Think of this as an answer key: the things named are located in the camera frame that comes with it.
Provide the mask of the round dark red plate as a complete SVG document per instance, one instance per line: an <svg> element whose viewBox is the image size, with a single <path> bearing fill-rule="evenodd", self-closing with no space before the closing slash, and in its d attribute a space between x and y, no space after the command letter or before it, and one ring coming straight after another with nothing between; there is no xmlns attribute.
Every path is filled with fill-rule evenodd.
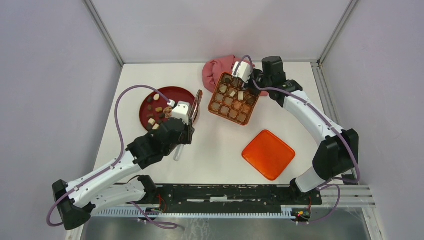
<svg viewBox="0 0 424 240"><path fill-rule="evenodd" d="M182 87L167 86L160 88L158 91L168 99L175 101L176 104L185 102L192 106L195 101L195 96ZM172 111L173 108L168 105L168 101L153 91L145 98L140 106L139 120L142 127L150 131L172 119Z"/></svg>

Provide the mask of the orange chocolate box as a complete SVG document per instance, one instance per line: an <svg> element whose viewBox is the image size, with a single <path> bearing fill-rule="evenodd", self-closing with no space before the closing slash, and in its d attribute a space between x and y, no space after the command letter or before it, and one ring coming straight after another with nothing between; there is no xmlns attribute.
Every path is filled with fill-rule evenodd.
<svg viewBox="0 0 424 240"><path fill-rule="evenodd" d="M260 98L260 92L243 88L244 82L223 73L208 104L210 113L241 126L246 126Z"/></svg>

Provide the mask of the orange box lid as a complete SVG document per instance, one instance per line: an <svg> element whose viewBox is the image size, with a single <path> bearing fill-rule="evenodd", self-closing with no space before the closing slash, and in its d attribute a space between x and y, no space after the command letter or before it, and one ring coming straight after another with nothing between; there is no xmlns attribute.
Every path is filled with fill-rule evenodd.
<svg viewBox="0 0 424 240"><path fill-rule="evenodd" d="M296 152L271 131L262 130L241 152L242 158L269 181L275 181Z"/></svg>

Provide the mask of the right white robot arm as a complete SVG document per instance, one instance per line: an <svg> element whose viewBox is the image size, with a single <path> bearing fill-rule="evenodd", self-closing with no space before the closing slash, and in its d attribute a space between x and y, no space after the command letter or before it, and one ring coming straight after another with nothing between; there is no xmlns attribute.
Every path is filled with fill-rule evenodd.
<svg viewBox="0 0 424 240"><path fill-rule="evenodd" d="M333 180L343 180L341 175L349 170L354 170L355 178L345 178L344 182L358 183L361 179L359 134L331 120L312 103L297 81L287 79L281 57L265 57L261 64L262 72L254 74L255 86L268 92L272 100L291 113L318 146L312 166L290 185L289 199L295 204L302 204L309 198L310 191Z"/></svg>

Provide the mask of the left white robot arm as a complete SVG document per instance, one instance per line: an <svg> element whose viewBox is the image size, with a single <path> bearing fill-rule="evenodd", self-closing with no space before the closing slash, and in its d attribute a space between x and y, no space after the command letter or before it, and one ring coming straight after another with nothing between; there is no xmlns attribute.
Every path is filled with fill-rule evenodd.
<svg viewBox="0 0 424 240"><path fill-rule="evenodd" d="M118 185L121 179L135 174L169 156L177 146L190 145L195 129L191 118L187 122L171 117L158 129L137 137L119 156L104 166L76 180L62 179L52 184L55 203L65 230L84 225L93 214L108 207L142 200L153 203L157 190L142 181Z"/></svg>

